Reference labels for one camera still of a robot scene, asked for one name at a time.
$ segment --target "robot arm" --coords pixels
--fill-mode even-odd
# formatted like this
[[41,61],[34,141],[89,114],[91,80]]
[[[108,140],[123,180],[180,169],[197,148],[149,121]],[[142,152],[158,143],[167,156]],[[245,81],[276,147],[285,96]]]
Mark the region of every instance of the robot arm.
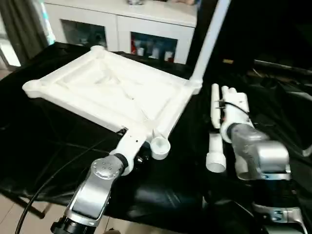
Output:
[[93,161],[64,216],[52,225],[53,233],[92,234],[95,231],[108,204],[113,183],[131,172],[146,136],[138,129],[129,129],[109,156]]
[[[254,128],[245,93],[237,93],[234,88],[226,86],[221,90],[223,98],[219,100],[215,94],[219,92],[219,86],[212,86],[212,123],[215,128],[220,128],[223,140],[232,144],[237,177],[249,181],[252,186],[255,217],[265,225],[299,224],[307,234],[292,188],[286,147]],[[224,109],[221,124],[220,115],[217,118],[220,107]]]

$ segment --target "white cabinet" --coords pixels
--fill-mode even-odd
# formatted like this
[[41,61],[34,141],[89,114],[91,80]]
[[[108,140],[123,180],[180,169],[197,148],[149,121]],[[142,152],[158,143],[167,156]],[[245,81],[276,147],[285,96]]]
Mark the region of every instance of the white cabinet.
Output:
[[45,0],[45,8],[56,41],[183,64],[197,17],[195,6],[171,0]]
[[56,41],[118,51],[116,15],[53,4],[45,9]]
[[172,55],[174,62],[186,63],[194,28],[125,16],[118,16],[117,23],[120,51],[161,59]]

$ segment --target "black cable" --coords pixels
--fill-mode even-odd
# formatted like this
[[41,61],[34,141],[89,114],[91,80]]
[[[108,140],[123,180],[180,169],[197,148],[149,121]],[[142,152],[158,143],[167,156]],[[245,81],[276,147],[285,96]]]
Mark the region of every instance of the black cable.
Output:
[[236,107],[237,109],[241,110],[242,112],[244,112],[248,117],[250,117],[249,113],[245,110],[243,110],[242,108],[240,108],[239,106],[231,103],[231,102],[228,102],[228,101],[221,101],[220,102],[221,104],[225,104],[225,105],[230,105],[230,106],[233,106],[233,107]]
[[19,218],[19,222],[17,224],[16,230],[15,230],[15,234],[20,234],[20,230],[21,227],[23,225],[23,222],[26,218],[27,212],[30,209],[31,205],[34,203],[35,199],[37,198],[37,196],[39,195],[39,193],[43,190],[43,188],[61,171],[63,170],[66,166],[68,166],[69,164],[71,164],[72,162],[74,162],[75,160],[77,160],[78,158],[80,158],[81,156],[83,156],[86,152],[92,150],[93,148],[97,147],[99,144],[101,144],[102,142],[104,142],[107,139],[104,138],[101,141],[99,141],[98,143],[94,144],[93,146],[91,146],[90,148],[86,149],[85,151],[83,151],[82,153],[80,153],[79,155],[77,155],[76,157],[74,157],[72,160],[70,160],[69,162],[67,162],[64,166],[62,166],[61,168],[59,168],[50,178],[48,178],[44,184],[37,190],[37,192],[32,196],[32,198],[30,199],[30,201],[28,202],[27,206],[25,207],[23,213],[21,214],[20,218]]

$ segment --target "floor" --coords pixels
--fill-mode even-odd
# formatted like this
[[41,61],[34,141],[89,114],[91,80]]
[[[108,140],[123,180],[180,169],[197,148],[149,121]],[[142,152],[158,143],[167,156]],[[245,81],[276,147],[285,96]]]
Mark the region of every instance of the floor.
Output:
[[[50,234],[50,227],[53,222],[63,216],[65,207],[51,205],[46,202],[35,202],[34,207],[40,211],[47,210],[44,219],[39,219],[28,213],[20,234]],[[9,199],[0,195],[0,233],[13,234],[23,208],[14,204]],[[176,234],[174,232],[159,229],[152,226],[133,223],[125,220],[104,216],[95,231],[95,234],[103,234],[105,231],[114,228],[121,234]]]

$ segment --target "white plastic part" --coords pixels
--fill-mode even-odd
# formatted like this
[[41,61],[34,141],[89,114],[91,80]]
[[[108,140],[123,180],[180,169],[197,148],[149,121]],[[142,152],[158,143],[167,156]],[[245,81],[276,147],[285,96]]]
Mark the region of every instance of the white plastic part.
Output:
[[[235,88],[230,88],[227,92],[227,87],[223,88],[224,93],[222,99],[226,102],[231,102],[232,104],[240,107],[245,112],[249,112],[249,106],[247,101],[247,95],[245,93],[237,93]],[[232,105],[225,105],[225,118],[220,128],[220,133],[222,138],[227,142],[231,143],[231,139],[228,137],[227,130],[229,126],[233,123],[245,123],[253,127],[249,116],[243,111]]]
[[264,228],[268,234],[308,234],[305,227],[303,233],[290,225],[265,225]]
[[228,86],[222,86],[221,91],[222,91],[222,96],[225,97],[225,95],[229,92],[229,87]]
[[170,151],[170,147],[170,142],[166,138],[162,136],[153,138],[151,142],[152,157],[157,160],[165,159]]
[[155,137],[167,140],[194,93],[188,83],[93,46],[22,88],[30,98],[44,98],[113,132],[138,131],[151,143]]
[[198,94],[202,87],[203,77],[230,3],[231,0],[219,0],[215,7],[194,72],[190,78],[191,84],[196,87],[195,94]]
[[129,174],[134,166],[133,159],[137,155],[141,146],[146,140],[146,133],[140,132],[139,129],[128,129],[126,134],[121,138],[117,147],[110,152],[113,154],[122,154],[128,161],[128,167],[125,169],[123,176]]
[[206,157],[206,168],[215,173],[222,173],[226,170],[226,158],[223,154],[220,134],[209,134],[209,153],[207,153]]
[[221,111],[219,108],[220,94],[219,94],[219,85],[213,84],[211,86],[211,109],[210,109],[210,117],[214,128],[219,129],[220,125],[220,116]]

